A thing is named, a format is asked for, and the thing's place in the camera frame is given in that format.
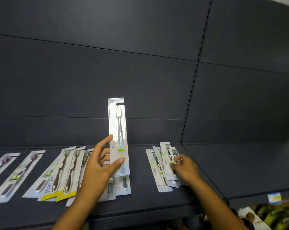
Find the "store shelf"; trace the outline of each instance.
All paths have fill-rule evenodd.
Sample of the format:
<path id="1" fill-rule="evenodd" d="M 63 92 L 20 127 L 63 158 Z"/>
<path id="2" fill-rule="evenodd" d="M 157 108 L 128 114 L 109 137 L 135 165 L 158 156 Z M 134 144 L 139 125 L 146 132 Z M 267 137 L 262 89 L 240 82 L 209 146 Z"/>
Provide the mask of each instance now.
<path id="1" fill-rule="evenodd" d="M 185 144 L 233 208 L 289 199 L 289 142 Z"/>
<path id="2" fill-rule="evenodd" d="M 188 155 L 183 146 L 174 146 L 180 153 Z M 131 195 L 119 196 L 114 201 L 98 203 L 91 212 L 93 226 L 97 229 L 127 227 L 147 224 L 201 213 L 201 207 L 194 193 L 187 186 L 173 189 L 173 192 L 159 193 L 150 169 L 145 149 L 150 146 L 130 146 Z M 22 152 L 21 155 L 0 174 L 0 185 L 26 157 L 31 149 L 0 150 L 0 156 L 7 152 Z M 47 149 L 29 176 L 7 203 L 0 204 L 0 229 L 50 226 L 64 213 L 66 201 L 38 202 L 22 198 L 25 191 L 43 173 L 46 167 L 60 153 L 61 148 Z M 223 197 L 211 181 L 200 170 L 200 174 L 220 197 Z"/>

